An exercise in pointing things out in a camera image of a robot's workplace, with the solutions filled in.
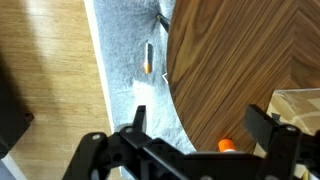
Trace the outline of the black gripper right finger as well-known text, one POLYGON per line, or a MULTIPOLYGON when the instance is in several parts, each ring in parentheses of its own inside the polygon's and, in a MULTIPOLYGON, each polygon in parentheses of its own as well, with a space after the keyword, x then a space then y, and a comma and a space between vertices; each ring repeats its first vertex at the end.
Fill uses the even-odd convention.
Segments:
POLYGON ((268 115, 257 105, 247 106, 244 126, 264 151, 269 148, 273 132, 280 124, 279 114, 271 113, 268 115))

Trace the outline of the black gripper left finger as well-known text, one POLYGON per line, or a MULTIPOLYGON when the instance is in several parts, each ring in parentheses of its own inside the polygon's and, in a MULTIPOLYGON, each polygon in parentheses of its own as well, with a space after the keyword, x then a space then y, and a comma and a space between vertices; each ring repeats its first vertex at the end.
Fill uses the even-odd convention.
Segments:
POLYGON ((136 109, 136 114, 132 126, 142 132, 146 131, 146 106, 139 105, 136 109))

